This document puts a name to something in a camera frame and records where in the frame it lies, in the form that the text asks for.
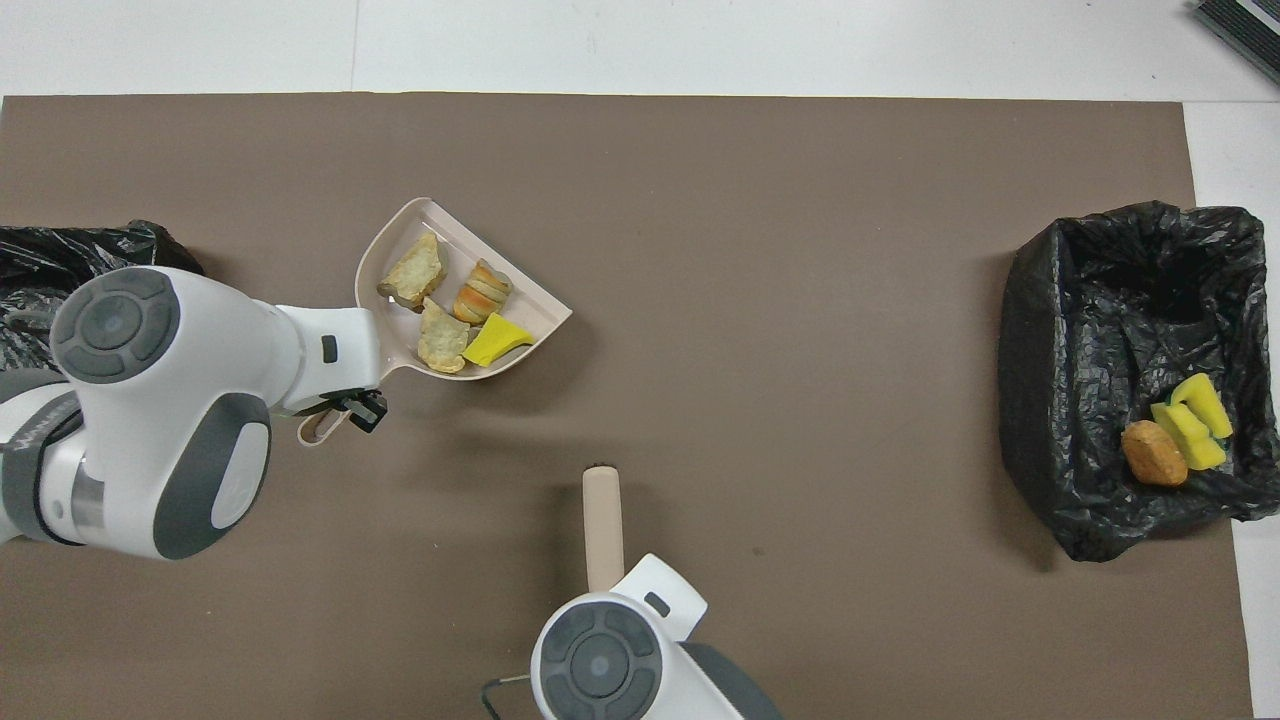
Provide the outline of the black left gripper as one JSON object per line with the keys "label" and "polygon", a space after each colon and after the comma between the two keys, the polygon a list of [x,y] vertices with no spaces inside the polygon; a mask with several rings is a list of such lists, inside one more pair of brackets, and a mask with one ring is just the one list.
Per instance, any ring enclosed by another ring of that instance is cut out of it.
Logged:
{"label": "black left gripper", "polygon": [[323,397],[317,413],[347,413],[348,420],[365,433],[374,433],[388,413],[383,393],[333,395]]}

